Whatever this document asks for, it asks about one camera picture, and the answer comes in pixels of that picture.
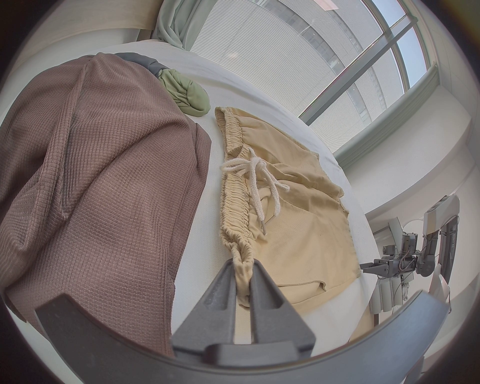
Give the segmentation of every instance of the green garment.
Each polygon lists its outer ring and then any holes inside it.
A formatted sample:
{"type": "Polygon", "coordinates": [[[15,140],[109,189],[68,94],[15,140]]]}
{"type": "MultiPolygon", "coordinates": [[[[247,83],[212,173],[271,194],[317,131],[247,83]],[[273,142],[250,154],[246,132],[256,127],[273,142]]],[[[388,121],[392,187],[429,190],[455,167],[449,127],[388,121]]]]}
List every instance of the green garment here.
{"type": "Polygon", "coordinates": [[[195,81],[175,69],[163,69],[157,77],[183,113],[200,117],[210,110],[207,92],[195,81]]]}

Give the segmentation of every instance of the brown garment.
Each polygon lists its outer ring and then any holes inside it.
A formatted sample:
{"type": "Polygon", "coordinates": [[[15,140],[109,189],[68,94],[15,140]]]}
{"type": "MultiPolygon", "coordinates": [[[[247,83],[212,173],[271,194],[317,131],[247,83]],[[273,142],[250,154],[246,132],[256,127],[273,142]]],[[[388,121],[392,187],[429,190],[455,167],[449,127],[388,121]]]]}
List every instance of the brown garment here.
{"type": "Polygon", "coordinates": [[[147,69],[110,54],[35,77],[0,127],[0,288],[34,310],[61,293],[171,353],[174,280],[210,138],[147,69]]]}

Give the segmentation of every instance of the dark gray garment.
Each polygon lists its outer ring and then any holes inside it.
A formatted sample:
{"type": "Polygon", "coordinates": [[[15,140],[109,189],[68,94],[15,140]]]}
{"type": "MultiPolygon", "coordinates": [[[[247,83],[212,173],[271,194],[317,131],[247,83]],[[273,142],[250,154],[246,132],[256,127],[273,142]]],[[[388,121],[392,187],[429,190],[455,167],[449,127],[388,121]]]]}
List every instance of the dark gray garment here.
{"type": "Polygon", "coordinates": [[[157,77],[158,73],[162,69],[169,69],[163,64],[160,64],[157,60],[152,59],[148,56],[140,55],[134,52],[123,52],[123,53],[116,53],[116,55],[126,61],[131,61],[133,63],[137,63],[142,65],[143,67],[147,68],[155,77],[157,77]]]}

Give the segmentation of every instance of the white drawstring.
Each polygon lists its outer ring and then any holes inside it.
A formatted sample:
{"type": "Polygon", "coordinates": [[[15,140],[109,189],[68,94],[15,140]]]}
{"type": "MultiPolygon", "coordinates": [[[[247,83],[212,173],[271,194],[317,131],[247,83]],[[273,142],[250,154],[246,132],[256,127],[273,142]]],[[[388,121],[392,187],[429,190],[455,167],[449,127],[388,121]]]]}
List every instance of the white drawstring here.
{"type": "Polygon", "coordinates": [[[253,207],[255,208],[258,220],[262,225],[262,231],[264,235],[266,235],[267,231],[265,229],[265,214],[264,210],[262,209],[262,202],[260,201],[260,194],[258,193],[257,187],[257,170],[259,171],[262,179],[265,180],[270,187],[270,192],[272,193],[272,197],[275,202],[274,216],[278,216],[280,213],[280,196],[278,195],[277,187],[286,192],[290,190],[290,187],[279,182],[267,169],[266,161],[255,155],[255,152],[252,148],[249,148],[249,150],[250,154],[252,155],[250,160],[236,157],[235,159],[227,160],[225,163],[223,163],[220,169],[224,173],[236,172],[239,176],[242,176],[245,173],[250,173],[250,190],[253,199],[253,207]]]}

